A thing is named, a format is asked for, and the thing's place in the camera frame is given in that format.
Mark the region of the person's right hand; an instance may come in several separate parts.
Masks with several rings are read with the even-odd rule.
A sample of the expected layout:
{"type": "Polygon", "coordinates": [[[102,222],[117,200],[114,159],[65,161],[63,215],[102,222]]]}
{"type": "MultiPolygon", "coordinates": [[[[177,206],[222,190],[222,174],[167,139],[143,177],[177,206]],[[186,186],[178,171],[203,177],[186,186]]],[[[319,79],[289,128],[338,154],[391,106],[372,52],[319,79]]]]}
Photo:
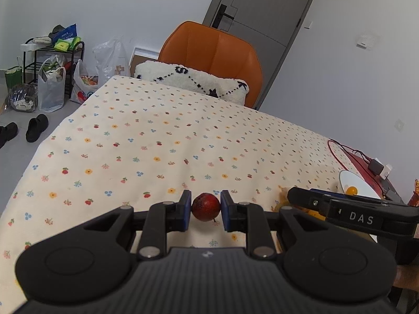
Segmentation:
{"type": "Polygon", "coordinates": [[[419,267],[398,266],[393,286],[419,292],[419,267]]]}

